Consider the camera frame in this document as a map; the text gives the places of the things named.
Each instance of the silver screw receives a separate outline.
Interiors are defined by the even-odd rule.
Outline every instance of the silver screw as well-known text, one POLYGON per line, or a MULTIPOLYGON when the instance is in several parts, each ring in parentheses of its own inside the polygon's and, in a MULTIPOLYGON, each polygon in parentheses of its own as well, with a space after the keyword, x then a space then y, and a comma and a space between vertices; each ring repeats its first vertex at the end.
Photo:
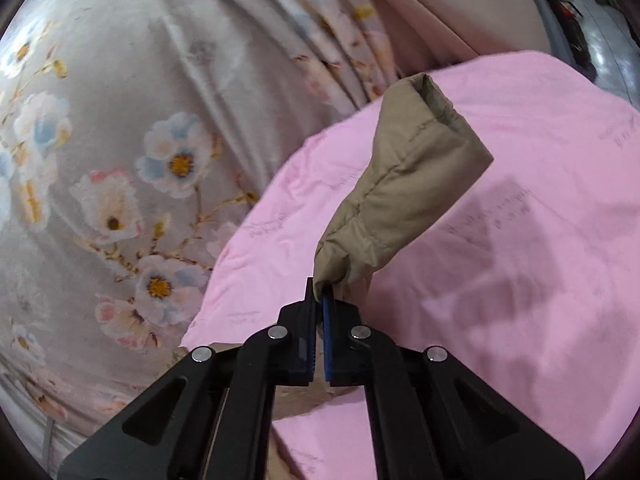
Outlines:
POLYGON ((193 352, 191 352, 191 359, 197 363, 203 363, 211 359, 213 352, 208 346, 198 346, 193 352))
POLYGON ((270 329, 267 330, 267 334, 271 339, 282 339, 289 333, 287 327, 282 325, 273 325, 270 329))
POLYGON ((443 362, 449 354, 442 346, 432 346, 427 350, 427 357, 429 361, 436 361, 437 363, 443 362))
POLYGON ((355 339, 366 339, 371 335, 371 329, 368 326, 358 325, 351 329, 351 336, 355 339))

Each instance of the gray floral fabric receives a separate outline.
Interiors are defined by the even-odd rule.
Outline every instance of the gray floral fabric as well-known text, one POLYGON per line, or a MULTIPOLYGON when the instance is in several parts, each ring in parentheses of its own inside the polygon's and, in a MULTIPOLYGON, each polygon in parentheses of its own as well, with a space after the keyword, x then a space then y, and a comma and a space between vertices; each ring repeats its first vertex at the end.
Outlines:
POLYGON ((53 473, 171 362, 284 160, 395 79, 369 0, 27 0, 0 41, 0 404, 38 458, 56 421, 53 473))

